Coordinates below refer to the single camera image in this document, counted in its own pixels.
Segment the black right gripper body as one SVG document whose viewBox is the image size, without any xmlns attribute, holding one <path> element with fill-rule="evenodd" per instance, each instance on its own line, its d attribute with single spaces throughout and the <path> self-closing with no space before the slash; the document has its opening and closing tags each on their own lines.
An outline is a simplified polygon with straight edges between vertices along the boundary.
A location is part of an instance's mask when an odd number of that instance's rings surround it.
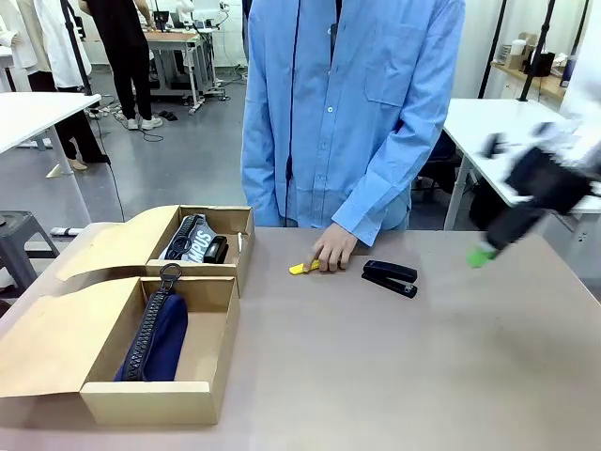
<svg viewBox="0 0 601 451">
<path fill-rule="evenodd" d="M 565 215 L 593 193 L 593 181 L 582 171 L 561 165 L 551 152 L 539 147 L 527 150 L 504 181 L 528 200 L 516 204 L 522 212 L 555 211 Z"/>
</svg>

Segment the person's left hand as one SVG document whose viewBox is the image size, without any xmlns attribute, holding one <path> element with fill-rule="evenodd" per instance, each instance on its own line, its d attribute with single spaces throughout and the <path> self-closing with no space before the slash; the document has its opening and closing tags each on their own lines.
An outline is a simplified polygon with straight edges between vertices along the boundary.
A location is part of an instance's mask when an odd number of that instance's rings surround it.
<svg viewBox="0 0 601 451">
<path fill-rule="evenodd" d="M 327 227 L 314 243 L 303 268 L 309 272 L 315 261 L 321 272 L 337 272 L 347 267 L 357 238 L 336 223 Z"/>
</svg>

